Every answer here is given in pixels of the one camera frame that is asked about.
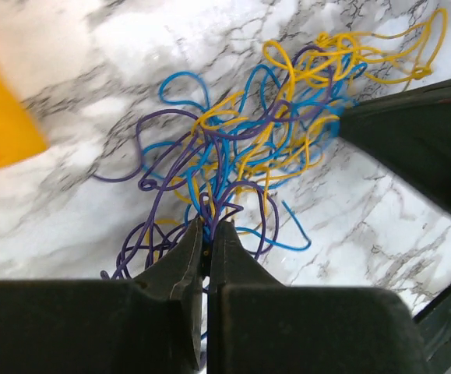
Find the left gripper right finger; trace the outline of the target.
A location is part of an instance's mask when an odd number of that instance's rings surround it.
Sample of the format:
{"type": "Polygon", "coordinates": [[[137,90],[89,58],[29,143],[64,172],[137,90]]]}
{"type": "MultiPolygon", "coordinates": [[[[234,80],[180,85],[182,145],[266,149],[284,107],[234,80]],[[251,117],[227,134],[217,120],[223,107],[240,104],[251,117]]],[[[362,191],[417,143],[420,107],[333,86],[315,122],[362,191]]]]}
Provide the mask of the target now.
{"type": "Polygon", "coordinates": [[[243,248],[233,224],[213,241],[211,373],[426,373],[407,306],[381,288],[282,285],[243,248]]]}

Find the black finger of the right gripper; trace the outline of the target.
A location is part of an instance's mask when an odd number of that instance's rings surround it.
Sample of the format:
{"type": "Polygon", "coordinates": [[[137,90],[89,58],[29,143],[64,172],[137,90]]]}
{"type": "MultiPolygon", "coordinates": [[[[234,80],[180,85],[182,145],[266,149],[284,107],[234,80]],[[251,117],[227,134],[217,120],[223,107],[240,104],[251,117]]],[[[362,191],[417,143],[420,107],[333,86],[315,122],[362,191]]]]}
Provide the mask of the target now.
{"type": "Polygon", "coordinates": [[[451,214],[451,79],[346,110],[340,137],[451,214]]]}

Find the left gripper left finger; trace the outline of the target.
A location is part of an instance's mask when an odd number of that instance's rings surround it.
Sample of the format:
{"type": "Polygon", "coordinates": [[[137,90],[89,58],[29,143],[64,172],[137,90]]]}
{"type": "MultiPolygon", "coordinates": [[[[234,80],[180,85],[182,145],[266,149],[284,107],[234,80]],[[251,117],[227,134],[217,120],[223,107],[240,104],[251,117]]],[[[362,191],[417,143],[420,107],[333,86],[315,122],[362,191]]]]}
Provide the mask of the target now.
{"type": "Polygon", "coordinates": [[[196,373],[203,226],[131,280],[0,280],[0,373],[196,373]]]}

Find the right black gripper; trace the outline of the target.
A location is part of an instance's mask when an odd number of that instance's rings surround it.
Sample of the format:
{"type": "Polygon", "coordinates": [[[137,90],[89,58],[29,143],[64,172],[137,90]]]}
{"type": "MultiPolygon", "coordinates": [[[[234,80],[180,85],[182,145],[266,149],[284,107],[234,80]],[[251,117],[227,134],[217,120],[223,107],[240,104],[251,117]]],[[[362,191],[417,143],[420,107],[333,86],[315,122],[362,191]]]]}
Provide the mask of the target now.
{"type": "Polygon", "coordinates": [[[451,285],[415,317],[428,362],[451,362],[451,285]]]}

